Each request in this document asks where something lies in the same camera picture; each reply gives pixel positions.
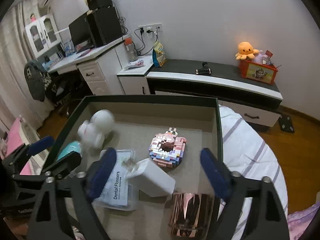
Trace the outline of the pink block donut toy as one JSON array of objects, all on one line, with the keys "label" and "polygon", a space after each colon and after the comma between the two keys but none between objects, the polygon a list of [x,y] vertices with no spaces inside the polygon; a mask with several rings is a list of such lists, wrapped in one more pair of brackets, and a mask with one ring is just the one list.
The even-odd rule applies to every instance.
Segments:
[{"label": "pink block donut toy", "polygon": [[185,137],[178,136],[177,128],[170,127],[153,137],[149,155],[159,167],[176,168],[182,161],[186,142]]}]

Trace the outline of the white glass door cabinet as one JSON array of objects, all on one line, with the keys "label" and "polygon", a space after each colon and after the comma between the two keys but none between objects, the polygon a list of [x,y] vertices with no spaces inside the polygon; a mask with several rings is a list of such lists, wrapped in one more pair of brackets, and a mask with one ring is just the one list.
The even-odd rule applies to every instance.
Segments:
[{"label": "white glass door cabinet", "polygon": [[25,34],[35,58],[61,43],[61,37],[52,14],[44,15],[26,25]]}]

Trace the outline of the rose gold cylindrical container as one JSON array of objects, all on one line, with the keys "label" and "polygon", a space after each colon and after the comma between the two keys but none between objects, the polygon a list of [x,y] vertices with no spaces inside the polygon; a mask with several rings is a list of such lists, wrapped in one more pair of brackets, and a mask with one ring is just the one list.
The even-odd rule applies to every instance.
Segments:
[{"label": "rose gold cylindrical container", "polygon": [[168,231],[174,238],[204,239],[214,211],[210,194],[174,193]]}]

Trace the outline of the white striped table cloth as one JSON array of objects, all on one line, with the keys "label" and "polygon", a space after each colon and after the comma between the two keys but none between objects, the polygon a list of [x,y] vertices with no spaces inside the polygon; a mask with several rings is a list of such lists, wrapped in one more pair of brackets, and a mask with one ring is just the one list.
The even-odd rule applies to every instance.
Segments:
[{"label": "white striped table cloth", "polygon": [[285,215],[288,214],[288,196],[285,178],[276,156],[263,138],[232,109],[219,106],[223,162],[230,171],[238,171],[245,178],[271,178]]}]

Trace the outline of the dental flossers plastic box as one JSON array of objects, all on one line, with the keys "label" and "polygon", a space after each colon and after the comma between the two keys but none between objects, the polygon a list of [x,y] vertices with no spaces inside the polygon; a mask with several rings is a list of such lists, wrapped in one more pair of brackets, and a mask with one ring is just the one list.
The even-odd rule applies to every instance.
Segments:
[{"label": "dental flossers plastic box", "polygon": [[139,191],[125,179],[127,168],[123,161],[135,159],[132,149],[116,150],[117,161],[99,198],[93,204],[114,210],[133,211],[139,200]]}]

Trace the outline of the yellow blue snack bag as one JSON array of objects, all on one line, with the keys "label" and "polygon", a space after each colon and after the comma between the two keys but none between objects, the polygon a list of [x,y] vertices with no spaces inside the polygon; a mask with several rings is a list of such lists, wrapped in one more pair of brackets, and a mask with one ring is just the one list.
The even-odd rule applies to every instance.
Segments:
[{"label": "yellow blue snack bag", "polygon": [[152,60],[155,67],[162,67],[167,60],[164,47],[159,41],[153,45]]}]

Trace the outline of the orange toy storage box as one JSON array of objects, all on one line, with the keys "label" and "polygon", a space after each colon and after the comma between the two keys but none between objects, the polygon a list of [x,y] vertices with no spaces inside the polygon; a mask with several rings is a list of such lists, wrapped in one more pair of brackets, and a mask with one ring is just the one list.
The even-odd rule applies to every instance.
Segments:
[{"label": "orange toy storage box", "polygon": [[240,74],[243,78],[273,85],[278,69],[274,65],[258,64],[253,61],[240,60]]}]

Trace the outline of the black bathroom scale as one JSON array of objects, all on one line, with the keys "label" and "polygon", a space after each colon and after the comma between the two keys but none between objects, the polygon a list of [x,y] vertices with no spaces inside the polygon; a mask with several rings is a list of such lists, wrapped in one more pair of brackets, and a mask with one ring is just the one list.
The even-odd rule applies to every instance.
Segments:
[{"label": "black bathroom scale", "polygon": [[294,133],[295,132],[295,129],[294,129],[293,123],[292,123],[292,119],[289,115],[286,115],[283,113],[280,114],[278,122],[279,122],[280,129],[283,132],[287,132],[287,133]]}]

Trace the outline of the black office chair with clothes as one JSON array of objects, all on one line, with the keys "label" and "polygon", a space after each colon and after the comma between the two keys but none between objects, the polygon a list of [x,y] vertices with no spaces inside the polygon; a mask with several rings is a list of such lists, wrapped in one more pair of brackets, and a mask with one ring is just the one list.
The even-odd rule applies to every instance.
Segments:
[{"label": "black office chair with clothes", "polygon": [[61,76],[51,76],[36,60],[24,67],[24,77],[34,100],[44,102],[48,99],[60,116],[71,115],[72,85]]}]

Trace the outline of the orange cap water bottle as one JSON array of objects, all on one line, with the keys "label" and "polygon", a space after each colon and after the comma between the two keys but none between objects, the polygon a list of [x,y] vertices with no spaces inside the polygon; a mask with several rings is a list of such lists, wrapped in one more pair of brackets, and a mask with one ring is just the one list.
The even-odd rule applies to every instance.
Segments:
[{"label": "orange cap water bottle", "polygon": [[132,38],[130,38],[130,37],[125,38],[124,44],[125,44],[125,47],[127,50],[127,55],[128,55],[129,61],[130,62],[136,61],[138,56],[137,56],[137,51],[135,49],[135,45],[132,42]]}]

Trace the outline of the white power adapter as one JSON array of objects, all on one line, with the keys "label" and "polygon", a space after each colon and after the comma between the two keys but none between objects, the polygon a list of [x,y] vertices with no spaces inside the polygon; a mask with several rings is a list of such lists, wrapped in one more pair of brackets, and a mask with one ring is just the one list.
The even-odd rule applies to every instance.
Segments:
[{"label": "white power adapter", "polygon": [[126,181],[149,197],[172,195],[176,181],[151,159],[143,159],[128,168]]}]

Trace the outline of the teal lid glass jar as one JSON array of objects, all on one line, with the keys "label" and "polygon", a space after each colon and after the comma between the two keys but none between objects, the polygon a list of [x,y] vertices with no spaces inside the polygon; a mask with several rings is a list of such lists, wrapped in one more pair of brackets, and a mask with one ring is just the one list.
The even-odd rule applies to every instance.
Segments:
[{"label": "teal lid glass jar", "polygon": [[80,157],[83,156],[82,154],[82,149],[81,149],[81,142],[79,141],[73,141],[70,142],[57,156],[56,161],[62,159],[63,157],[65,157],[67,154],[71,153],[71,152],[76,152],[80,155]]}]

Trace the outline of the white wall power outlet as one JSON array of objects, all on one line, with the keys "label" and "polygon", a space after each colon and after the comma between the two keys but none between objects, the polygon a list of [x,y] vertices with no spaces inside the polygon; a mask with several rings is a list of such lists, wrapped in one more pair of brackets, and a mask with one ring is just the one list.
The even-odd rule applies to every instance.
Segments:
[{"label": "white wall power outlet", "polygon": [[153,23],[153,24],[147,24],[147,25],[139,25],[138,28],[143,28],[145,32],[154,31],[154,32],[162,32],[163,27],[161,23]]}]

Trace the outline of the black computer tower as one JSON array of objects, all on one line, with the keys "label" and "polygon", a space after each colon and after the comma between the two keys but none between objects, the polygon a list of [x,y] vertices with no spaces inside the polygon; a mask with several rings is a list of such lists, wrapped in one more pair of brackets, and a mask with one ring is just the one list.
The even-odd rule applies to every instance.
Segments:
[{"label": "black computer tower", "polygon": [[95,47],[102,47],[122,37],[115,7],[98,8],[87,14],[86,22]]}]

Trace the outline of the black computer monitor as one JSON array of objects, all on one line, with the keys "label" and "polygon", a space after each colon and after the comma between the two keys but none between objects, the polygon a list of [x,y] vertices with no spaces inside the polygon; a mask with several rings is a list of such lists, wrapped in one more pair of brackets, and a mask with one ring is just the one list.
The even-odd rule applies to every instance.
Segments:
[{"label": "black computer monitor", "polygon": [[73,22],[69,24],[69,32],[73,46],[76,51],[83,51],[85,49],[93,48],[93,42],[91,39],[88,24],[86,22],[87,13],[85,12]]}]

